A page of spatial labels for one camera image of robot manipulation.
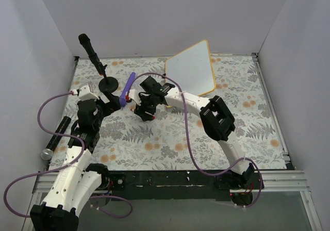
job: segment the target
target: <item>table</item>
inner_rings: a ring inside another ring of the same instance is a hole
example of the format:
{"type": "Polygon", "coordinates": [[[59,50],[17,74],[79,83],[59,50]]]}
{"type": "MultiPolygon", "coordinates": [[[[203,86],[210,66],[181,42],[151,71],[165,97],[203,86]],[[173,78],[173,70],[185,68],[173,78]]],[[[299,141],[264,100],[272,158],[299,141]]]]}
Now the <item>table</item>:
{"type": "MultiPolygon", "coordinates": [[[[108,76],[115,77],[120,95],[131,72],[164,73],[166,58],[102,59],[108,67],[108,76]]],[[[236,134],[246,156],[252,158],[261,169],[285,169],[282,146],[275,131],[269,106],[266,102],[256,68],[251,56],[213,56],[216,89],[205,95],[222,97],[235,117],[236,134]]],[[[79,60],[71,89],[90,82],[94,92],[107,102],[98,90],[102,78],[89,60],[79,60]]],[[[142,88],[138,79],[133,89],[142,88]]],[[[69,96],[63,115],[76,120],[79,99],[69,96]]],[[[194,170],[185,135],[183,110],[158,106],[154,121],[142,122],[135,115],[135,105],[126,107],[104,118],[100,140],[90,163],[103,163],[110,170],[194,170]]],[[[202,169],[225,169],[228,162],[216,141],[206,136],[199,117],[188,115],[190,140],[193,154],[202,169]]],[[[62,138],[54,152],[50,169],[62,165],[68,138],[62,138]]]]}

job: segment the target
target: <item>gray wall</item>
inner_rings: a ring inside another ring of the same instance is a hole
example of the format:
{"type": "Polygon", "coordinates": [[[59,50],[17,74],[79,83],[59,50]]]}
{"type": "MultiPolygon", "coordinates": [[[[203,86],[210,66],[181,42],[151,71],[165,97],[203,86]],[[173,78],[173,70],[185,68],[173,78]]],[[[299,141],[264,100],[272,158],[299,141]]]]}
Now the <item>gray wall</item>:
{"type": "Polygon", "coordinates": [[[330,0],[286,0],[260,63],[289,154],[330,230],[330,0]]]}
{"type": "MultiPolygon", "coordinates": [[[[73,57],[42,0],[0,0],[0,193],[15,178],[43,168],[40,152],[50,139],[37,124],[47,98],[66,91],[73,57]]],[[[63,100],[45,109],[42,121],[55,129],[63,100]]],[[[35,178],[14,185],[11,206],[26,213],[35,178]]],[[[24,219],[0,201],[0,229],[21,230],[24,219]]]]}
{"type": "Polygon", "coordinates": [[[44,0],[73,55],[86,33],[100,57],[258,52],[285,0],[44,0]]]}

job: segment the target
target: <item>purple object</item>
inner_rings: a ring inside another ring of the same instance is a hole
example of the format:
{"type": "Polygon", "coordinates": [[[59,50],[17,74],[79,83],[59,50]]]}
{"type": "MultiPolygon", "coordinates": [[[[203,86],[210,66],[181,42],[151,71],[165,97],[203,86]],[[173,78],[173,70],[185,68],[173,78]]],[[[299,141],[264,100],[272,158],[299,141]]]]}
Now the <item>purple object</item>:
{"type": "Polygon", "coordinates": [[[126,106],[127,102],[126,102],[126,93],[128,92],[128,90],[130,89],[131,85],[134,82],[135,79],[135,72],[132,72],[127,80],[127,83],[124,87],[124,90],[122,92],[122,94],[119,97],[119,103],[122,107],[126,106]]]}

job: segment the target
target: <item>purple cable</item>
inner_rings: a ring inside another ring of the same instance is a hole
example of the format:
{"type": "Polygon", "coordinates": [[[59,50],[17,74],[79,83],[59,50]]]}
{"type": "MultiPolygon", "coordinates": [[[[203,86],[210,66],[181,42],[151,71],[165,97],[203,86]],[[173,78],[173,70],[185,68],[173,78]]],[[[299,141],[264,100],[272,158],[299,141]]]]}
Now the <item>purple cable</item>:
{"type": "MultiPolygon", "coordinates": [[[[46,101],[41,105],[41,107],[39,108],[38,115],[37,115],[37,119],[38,119],[38,124],[39,124],[40,128],[41,128],[44,132],[47,132],[47,133],[49,133],[49,134],[51,134],[51,135],[55,135],[55,136],[74,138],[74,139],[77,139],[79,142],[81,142],[81,152],[79,153],[79,155],[78,155],[75,159],[73,159],[73,160],[70,162],[70,164],[73,164],[73,163],[75,163],[75,162],[76,162],[76,161],[77,161],[77,160],[83,155],[83,153],[84,153],[84,150],[85,150],[85,143],[84,143],[84,141],[83,141],[81,138],[76,137],[76,136],[72,136],[72,135],[60,134],[60,133],[52,132],[52,131],[46,129],[46,128],[41,124],[41,122],[40,122],[40,114],[41,114],[42,109],[45,107],[45,105],[47,105],[50,101],[52,101],[52,100],[54,100],[54,99],[56,99],[56,98],[59,98],[59,97],[62,97],[62,96],[66,96],[66,95],[69,95],[69,94],[72,94],[72,95],[73,95],[73,92],[70,91],[70,92],[68,92],[68,93],[58,94],[58,95],[56,95],[56,96],[54,96],[54,97],[51,97],[51,98],[49,98],[48,100],[46,100],[46,101]]],[[[6,207],[9,209],[10,212],[14,213],[15,215],[17,215],[17,216],[19,216],[19,217],[30,218],[30,216],[29,216],[28,214],[21,214],[21,213],[18,213],[18,212],[15,211],[13,208],[11,208],[11,206],[9,205],[8,200],[7,200],[7,194],[8,194],[8,191],[9,191],[10,187],[11,187],[13,184],[15,184],[16,182],[21,181],[21,180],[23,180],[23,179],[30,178],[30,177],[34,177],[34,176],[39,176],[39,175],[43,175],[43,174],[47,174],[47,173],[54,173],[54,172],[60,171],[60,170],[62,170],[62,169],[65,169],[65,168],[67,168],[67,167],[69,167],[68,164],[66,164],[66,165],[64,165],[64,166],[61,166],[61,167],[59,167],[59,168],[56,168],[56,169],[49,170],[49,171],[44,171],[44,172],[39,172],[39,173],[32,173],[32,174],[28,174],[28,175],[25,175],[25,176],[22,176],[22,177],[20,177],[20,178],[15,179],[13,182],[11,182],[11,183],[7,186],[7,188],[5,189],[5,192],[4,192],[4,203],[5,203],[6,207]]],[[[126,202],[128,202],[129,205],[131,206],[131,210],[130,210],[130,212],[129,212],[127,215],[122,216],[122,217],[119,216],[118,218],[124,218],[124,217],[126,217],[126,216],[128,216],[128,215],[131,214],[131,212],[133,211],[133,206],[132,206],[132,204],[131,204],[128,200],[123,199],[123,198],[118,197],[118,196],[110,196],[110,197],[111,197],[111,198],[114,198],[114,199],[120,199],[120,200],[126,201],[126,202]]],[[[103,212],[109,214],[110,216],[116,217],[115,215],[113,215],[113,214],[111,214],[111,213],[108,213],[107,211],[103,211],[103,212]]]]}
{"type": "Polygon", "coordinates": [[[242,160],[248,160],[250,161],[253,166],[256,168],[258,174],[259,174],[259,179],[260,179],[260,187],[259,187],[259,192],[256,196],[256,199],[250,203],[249,205],[246,205],[245,207],[251,207],[253,206],[257,201],[258,199],[260,198],[260,194],[261,194],[261,190],[262,190],[262,175],[261,175],[261,172],[258,168],[258,166],[256,165],[256,163],[250,159],[250,158],[245,158],[245,157],[242,157],[242,158],[239,158],[237,159],[232,165],[230,165],[227,169],[223,170],[222,172],[220,173],[207,173],[207,172],[204,172],[196,163],[194,157],[193,157],[193,154],[192,154],[192,150],[191,150],[191,146],[190,146],[190,139],[189,139],[189,129],[188,129],[188,111],[187,111],[187,104],[186,104],[186,99],[185,99],[185,96],[184,94],[182,93],[182,89],[180,87],[180,85],[178,83],[176,83],[174,80],[168,78],[167,76],[164,76],[162,74],[158,74],[158,73],[154,73],[154,72],[150,72],[150,73],[143,73],[141,75],[138,75],[134,81],[132,81],[129,89],[128,89],[128,93],[130,91],[130,88],[131,86],[133,85],[133,83],[140,77],[144,76],[144,75],[158,75],[158,76],[161,76],[162,78],[166,78],[167,80],[171,81],[174,85],[177,86],[177,88],[179,89],[179,91],[181,92],[181,97],[182,97],[182,101],[183,101],[183,105],[184,105],[184,113],[185,113],[185,127],[186,127],[186,137],[187,137],[187,145],[188,145],[188,151],[189,151],[189,155],[190,155],[190,158],[192,160],[192,163],[194,164],[194,166],[196,167],[196,169],[198,171],[200,171],[201,173],[205,174],[206,176],[211,176],[211,177],[214,177],[214,176],[220,176],[220,175],[223,175],[225,174],[226,172],[228,172],[230,169],[232,169],[237,163],[239,163],[240,161],[242,160]]]}
{"type": "Polygon", "coordinates": [[[124,201],[124,202],[128,203],[129,206],[130,206],[130,210],[129,210],[129,212],[127,214],[124,214],[122,216],[119,216],[117,214],[112,214],[112,213],[108,212],[107,210],[105,210],[103,208],[100,208],[100,207],[97,207],[97,206],[94,206],[93,205],[93,207],[95,207],[96,209],[99,209],[100,211],[102,211],[102,212],[104,212],[104,213],[106,213],[109,216],[114,217],[114,218],[119,218],[119,219],[120,218],[125,218],[125,217],[128,217],[133,212],[133,205],[132,205],[132,203],[129,200],[124,199],[124,198],[122,198],[120,196],[107,196],[107,195],[91,196],[89,199],[118,199],[118,200],[121,200],[121,201],[124,201]]]}

